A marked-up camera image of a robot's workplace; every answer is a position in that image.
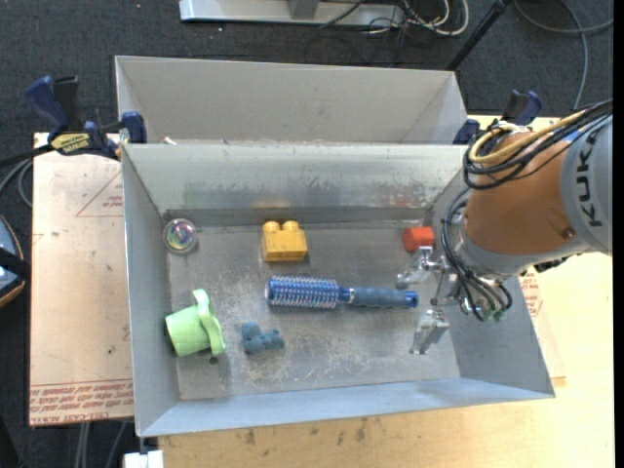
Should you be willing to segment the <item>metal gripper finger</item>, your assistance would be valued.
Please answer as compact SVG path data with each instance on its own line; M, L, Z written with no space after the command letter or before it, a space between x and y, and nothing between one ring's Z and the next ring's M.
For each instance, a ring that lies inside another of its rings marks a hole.
M419 317L410 348L411 354L424 355L432 343L437 343L449 329L449 320L442 309L427 309Z
M396 287L407 289L409 286L421 284L434 273L444 270L444 257L434 254L432 247L420 247L410 258L406 267L396 277Z

